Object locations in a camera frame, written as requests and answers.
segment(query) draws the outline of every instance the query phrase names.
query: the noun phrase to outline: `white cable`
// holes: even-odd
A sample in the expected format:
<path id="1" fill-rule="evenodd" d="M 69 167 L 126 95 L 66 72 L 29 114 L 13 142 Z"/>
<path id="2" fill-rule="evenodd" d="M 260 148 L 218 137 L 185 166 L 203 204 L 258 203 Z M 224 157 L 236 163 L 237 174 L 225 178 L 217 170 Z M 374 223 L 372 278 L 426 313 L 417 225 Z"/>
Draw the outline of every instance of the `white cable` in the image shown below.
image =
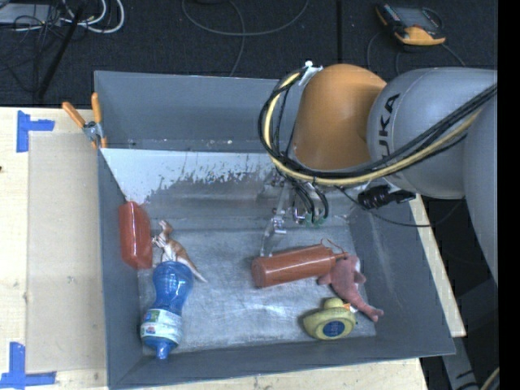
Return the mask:
<path id="1" fill-rule="evenodd" d="M 119 12 L 120 12 L 120 19 L 119 19 L 119 22 L 118 24 L 113 27 L 112 29 L 96 29 L 96 28 L 90 28 L 88 25 L 81 25 L 82 27 L 84 28 L 87 28 L 89 31 L 91 32 L 95 32 L 95 33 L 114 33 L 114 32 L 117 32 L 118 30 L 120 30 L 123 25 L 124 25 L 124 7 L 123 7 L 123 3 L 121 2 L 121 0 L 115 0 L 117 2 L 117 5 L 119 7 Z"/>
<path id="2" fill-rule="evenodd" d="M 72 14 L 71 9 L 65 3 L 65 0 L 62 0 L 62 1 L 63 1 L 63 4 L 65 5 L 65 7 L 67 8 L 67 11 L 69 12 L 69 15 L 71 15 L 72 18 L 74 18 L 74 15 Z M 103 5 L 103 10 L 102 10 L 102 13 L 98 16 L 98 18 L 94 19 L 94 20 L 88 20 L 88 19 L 82 20 L 82 21 L 78 22 L 78 26 L 89 26 L 90 24 L 96 24 L 97 22 L 103 20 L 103 18 L 106 15 L 106 2 L 105 2 L 105 0 L 101 0 L 101 3 Z M 71 19 L 67 19 L 65 17 L 62 17 L 61 20 L 63 22 L 68 22 L 68 23 L 72 23 L 74 21 L 74 20 L 71 20 Z"/>
<path id="3" fill-rule="evenodd" d="M 102 29 L 102 28 L 93 28 L 91 26 L 92 24 L 98 23 L 99 21 L 103 20 L 103 18 L 106 16 L 107 8 L 106 8 L 105 0 L 101 0 L 102 5 L 103 5 L 103 10 L 102 10 L 102 13 L 99 15 L 99 17 L 97 17 L 94 20 L 88 20 L 88 19 L 81 20 L 78 23 L 78 26 L 81 26 L 82 28 L 86 28 L 89 31 L 94 32 L 94 33 L 114 33 L 114 32 L 117 32 L 118 30 L 120 30 L 124 24 L 124 7 L 123 7 L 123 3 L 121 2 L 121 0 L 115 0 L 115 1 L 117 2 L 117 5 L 119 7 L 119 12 L 120 12 L 120 19 L 119 19 L 118 24 L 115 27 L 113 27 L 111 29 Z M 62 3 L 67 8 L 67 13 L 74 19 L 74 13 L 70 9 L 70 7 L 67 5 L 67 1 L 62 0 Z M 67 18 L 62 18 L 62 20 L 65 22 L 68 22 L 68 23 L 72 23 L 72 21 L 73 21 L 73 20 L 70 20 Z"/>

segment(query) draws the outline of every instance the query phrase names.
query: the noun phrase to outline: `robotic arm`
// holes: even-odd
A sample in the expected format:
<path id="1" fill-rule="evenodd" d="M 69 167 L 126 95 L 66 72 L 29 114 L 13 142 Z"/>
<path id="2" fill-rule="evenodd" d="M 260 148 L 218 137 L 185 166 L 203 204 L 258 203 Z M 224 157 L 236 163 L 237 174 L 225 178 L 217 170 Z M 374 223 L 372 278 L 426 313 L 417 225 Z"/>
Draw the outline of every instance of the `robotic arm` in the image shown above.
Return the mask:
<path id="1" fill-rule="evenodd" d="M 281 151 L 271 131 L 275 104 L 310 68 L 283 78 L 259 117 L 279 172 L 317 192 L 351 190 L 366 207 L 414 194 L 465 197 L 498 283 L 496 71 L 418 69 L 386 83 L 348 64 L 315 69 Z"/>

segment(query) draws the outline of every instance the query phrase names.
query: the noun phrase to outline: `electronic device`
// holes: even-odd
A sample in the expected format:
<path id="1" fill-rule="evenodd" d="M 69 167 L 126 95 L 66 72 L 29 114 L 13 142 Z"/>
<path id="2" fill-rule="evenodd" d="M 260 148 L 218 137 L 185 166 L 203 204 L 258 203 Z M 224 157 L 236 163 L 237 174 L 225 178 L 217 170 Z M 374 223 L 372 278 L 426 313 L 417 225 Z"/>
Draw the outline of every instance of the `electronic device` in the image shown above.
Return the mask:
<path id="1" fill-rule="evenodd" d="M 375 6 L 385 28 L 402 45 L 427 49 L 446 41 L 438 19 L 427 8 L 390 6 L 387 3 Z"/>

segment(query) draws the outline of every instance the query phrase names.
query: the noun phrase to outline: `black carpet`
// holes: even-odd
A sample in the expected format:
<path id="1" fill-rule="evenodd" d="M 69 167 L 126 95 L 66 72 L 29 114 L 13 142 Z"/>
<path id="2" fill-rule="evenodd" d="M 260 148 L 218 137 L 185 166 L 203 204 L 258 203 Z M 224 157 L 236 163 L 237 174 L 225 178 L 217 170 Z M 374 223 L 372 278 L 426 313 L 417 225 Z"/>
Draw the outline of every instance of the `black carpet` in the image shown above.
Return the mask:
<path id="1" fill-rule="evenodd" d="M 80 1 L 67 0 L 67 4 L 75 8 Z M 383 32 L 375 14 L 375 4 L 385 2 L 427 7 L 436 13 L 448 38 L 446 46 L 419 53 L 403 52 L 396 39 Z M 69 101 L 77 108 L 89 108 L 96 70 L 279 79 L 310 59 L 323 66 L 352 63 L 391 80 L 421 67 L 497 69 L 498 0 L 122 3 L 123 27 L 110 34 L 78 28 L 51 77 L 47 74 L 69 26 L 15 32 L 12 24 L 2 25 L 0 105 L 59 107 Z M 100 9 L 98 0 L 89 0 L 85 13 L 96 15 Z M 108 11 L 109 28 L 120 20 L 114 0 Z M 244 32 L 248 36 L 239 36 Z M 453 207 L 452 201 L 424 200 L 433 222 Z M 457 298 L 489 279 L 465 204 L 435 229 L 435 237 Z M 475 376 L 482 384 L 498 366 L 497 312 L 465 338 L 465 345 Z M 439 359 L 423 359 L 422 366 L 430 389 L 449 388 Z"/>

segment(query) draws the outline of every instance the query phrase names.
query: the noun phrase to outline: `gray bin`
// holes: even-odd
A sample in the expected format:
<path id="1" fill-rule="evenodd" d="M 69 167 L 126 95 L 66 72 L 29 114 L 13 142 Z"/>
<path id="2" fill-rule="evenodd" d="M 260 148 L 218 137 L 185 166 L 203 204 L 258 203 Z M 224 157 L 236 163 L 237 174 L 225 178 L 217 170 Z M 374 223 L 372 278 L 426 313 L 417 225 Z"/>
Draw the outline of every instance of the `gray bin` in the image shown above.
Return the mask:
<path id="1" fill-rule="evenodd" d="M 135 184 L 144 173 L 160 176 L 153 164 L 160 155 L 174 162 L 200 154 L 219 163 L 235 163 L 237 155 L 251 155 L 262 163 L 267 154 L 258 139 L 257 121 L 275 84 L 276 80 L 95 72 L 107 150 L 123 150 L 127 157 L 124 165 L 118 165 L 124 169 L 115 171 L 114 163 L 106 160 L 109 154 L 98 155 L 110 388 L 164 386 L 455 352 L 417 230 L 375 219 L 334 193 L 332 217 L 321 228 L 289 224 L 279 249 L 315 244 L 323 238 L 339 239 L 361 259 L 367 277 L 362 294 L 373 306 L 384 309 L 384 316 L 373 324 L 357 314 L 357 325 L 346 338 L 313 340 L 302 331 L 301 317 L 310 309 L 317 310 L 323 298 L 334 296 L 331 289 L 318 286 L 315 279 L 256 289 L 250 262 L 258 255 L 263 230 L 277 201 L 276 191 L 258 200 L 265 168 L 242 179 L 233 176 L 213 184 L 191 175 L 191 179 L 166 178 L 165 184 L 148 187 L 144 207 L 153 231 L 158 232 L 159 219 L 170 221 L 175 238 L 209 283 L 195 283 L 183 309 L 186 341 L 167 361 L 155 359 L 143 348 L 138 335 L 146 307 L 142 277 L 121 260 L 119 251 L 118 208 L 125 201 L 122 179 L 134 174 L 136 178 L 131 179 L 135 180 L 128 183 Z M 297 86 L 289 93 L 283 143 L 290 136 L 300 94 Z M 148 162 L 136 159 L 143 155 Z M 201 172 L 206 171 L 201 163 Z M 380 214 L 401 222 L 414 221 L 407 204 L 387 206 Z M 216 301 L 219 304 L 212 309 L 211 302 Z M 235 310 L 237 305 L 244 310 Z M 235 314 L 233 323 L 218 325 L 216 319 L 225 318 L 226 311 Z"/>

